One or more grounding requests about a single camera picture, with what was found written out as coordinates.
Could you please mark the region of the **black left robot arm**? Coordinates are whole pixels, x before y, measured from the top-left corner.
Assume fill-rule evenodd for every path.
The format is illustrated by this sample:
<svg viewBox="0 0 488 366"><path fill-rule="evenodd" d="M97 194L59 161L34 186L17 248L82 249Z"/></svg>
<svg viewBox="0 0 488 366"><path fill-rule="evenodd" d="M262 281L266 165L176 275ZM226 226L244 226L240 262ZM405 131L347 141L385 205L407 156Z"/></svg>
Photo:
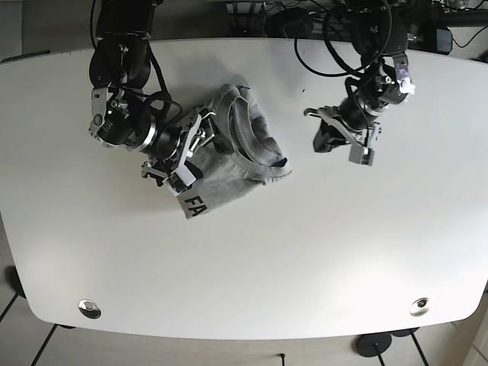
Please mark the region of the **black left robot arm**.
<svg viewBox="0 0 488 366"><path fill-rule="evenodd" d="M341 72L320 72L304 60L300 64L317 76L343 77L347 96L338 106L304 111L304 115L321 120L313 149L329 153L337 147L349 146L350 162L372 165L373 143L382 131L377 119L389 106L403 103L416 91L406 55L407 29L388 1L343 1L323 14L323 42ZM329 37L332 18L346 22L351 44L361 59L359 67L347 64L332 45Z"/></svg>

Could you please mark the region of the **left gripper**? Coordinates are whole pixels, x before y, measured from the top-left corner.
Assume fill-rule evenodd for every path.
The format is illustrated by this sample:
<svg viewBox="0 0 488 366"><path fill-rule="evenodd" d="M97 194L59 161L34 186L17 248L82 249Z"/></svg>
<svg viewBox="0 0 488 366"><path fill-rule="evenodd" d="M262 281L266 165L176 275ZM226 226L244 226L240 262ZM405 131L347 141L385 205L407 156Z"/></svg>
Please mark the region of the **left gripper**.
<svg viewBox="0 0 488 366"><path fill-rule="evenodd" d="M321 120L313 138L316 153L329 153L339 146L362 145L373 148L373 142L381 132L377 118L382 107L372 108L360 98L346 98L339 106L307 108L305 116Z"/></svg>

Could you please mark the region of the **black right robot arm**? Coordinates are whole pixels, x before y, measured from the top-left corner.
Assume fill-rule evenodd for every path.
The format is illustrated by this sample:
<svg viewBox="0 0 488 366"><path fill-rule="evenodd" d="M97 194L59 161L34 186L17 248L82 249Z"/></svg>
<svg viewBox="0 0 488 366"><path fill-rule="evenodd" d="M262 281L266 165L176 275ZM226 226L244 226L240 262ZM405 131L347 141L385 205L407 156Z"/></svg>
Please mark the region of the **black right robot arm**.
<svg viewBox="0 0 488 366"><path fill-rule="evenodd" d="M165 83L150 45L158 1L102 1L90 13L94 53L88 74L92 84L90 135L108 148L122 146L148 157L143 178L152 178L175 196L202 179L190 159L214 140L212 111L184 117Z"/></svg>

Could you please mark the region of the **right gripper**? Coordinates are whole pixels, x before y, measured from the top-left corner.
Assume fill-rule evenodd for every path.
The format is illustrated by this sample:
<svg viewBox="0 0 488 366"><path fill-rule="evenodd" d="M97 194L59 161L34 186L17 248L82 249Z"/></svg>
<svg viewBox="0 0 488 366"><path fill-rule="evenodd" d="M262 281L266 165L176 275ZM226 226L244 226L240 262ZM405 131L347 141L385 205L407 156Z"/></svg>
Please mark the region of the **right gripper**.
<svg viewBox="0 0 488 366"><path fill-rule="evenodd" d="M215 116L215 112L205 108L161 129L144 150L148 159L142 165L142 177L155 179L161 187L165 178L185 165L197 180L202 179L203 172L191 162L191 158L216 136Z"/></svg>

